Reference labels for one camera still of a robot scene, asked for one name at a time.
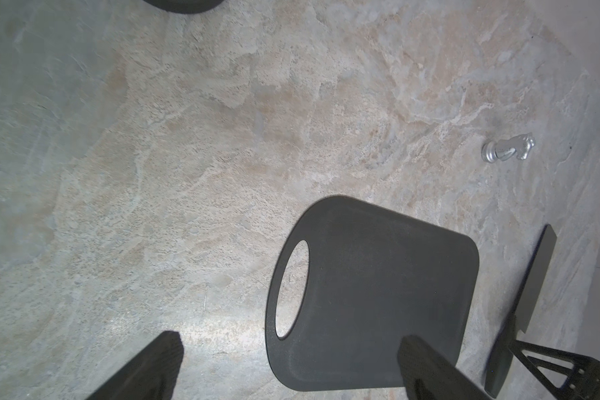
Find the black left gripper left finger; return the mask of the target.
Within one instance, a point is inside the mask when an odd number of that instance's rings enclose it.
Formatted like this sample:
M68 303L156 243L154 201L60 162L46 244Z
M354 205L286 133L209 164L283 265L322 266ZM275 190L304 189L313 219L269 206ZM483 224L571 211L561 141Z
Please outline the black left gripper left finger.
M92 393L92 399L157 399L173 397L184 347L175 331L163 331Z

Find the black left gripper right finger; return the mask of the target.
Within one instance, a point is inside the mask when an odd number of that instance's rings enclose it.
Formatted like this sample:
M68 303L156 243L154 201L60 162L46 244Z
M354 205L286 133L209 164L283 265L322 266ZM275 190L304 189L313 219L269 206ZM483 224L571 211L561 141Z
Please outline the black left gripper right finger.
M418 336L402 339L398 365L408 399L490 399L445 357Z

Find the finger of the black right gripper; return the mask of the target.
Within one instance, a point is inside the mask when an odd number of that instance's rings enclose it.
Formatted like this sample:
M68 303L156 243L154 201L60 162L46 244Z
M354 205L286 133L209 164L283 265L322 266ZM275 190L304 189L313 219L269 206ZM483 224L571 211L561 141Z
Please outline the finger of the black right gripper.
M515 340L511 353L556 399L600 400L600 361Z

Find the black knife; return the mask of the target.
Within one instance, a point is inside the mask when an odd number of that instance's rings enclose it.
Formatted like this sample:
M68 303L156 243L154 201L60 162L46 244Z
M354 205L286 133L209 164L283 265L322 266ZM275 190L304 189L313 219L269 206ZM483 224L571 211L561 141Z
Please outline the black knife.
M520 283L512 308L488 357L484 390L491 398L499 395L508 376L513 359L509 346L517 340L519 331L525 333L528 329L556 242L557 235L553 227L547 224L543 228L531 262Z

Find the black cutting board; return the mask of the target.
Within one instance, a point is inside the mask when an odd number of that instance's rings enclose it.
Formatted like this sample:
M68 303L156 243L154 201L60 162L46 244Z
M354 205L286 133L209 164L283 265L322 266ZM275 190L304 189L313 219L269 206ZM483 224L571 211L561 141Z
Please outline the black cutting board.
M276 331L288 260L308 245L308 280L290 331ZM265 316L268 362L296 391L395 388L398 349L422 338L450 363L460 355L479 270L461 233L331 196L309 207L283 246Z

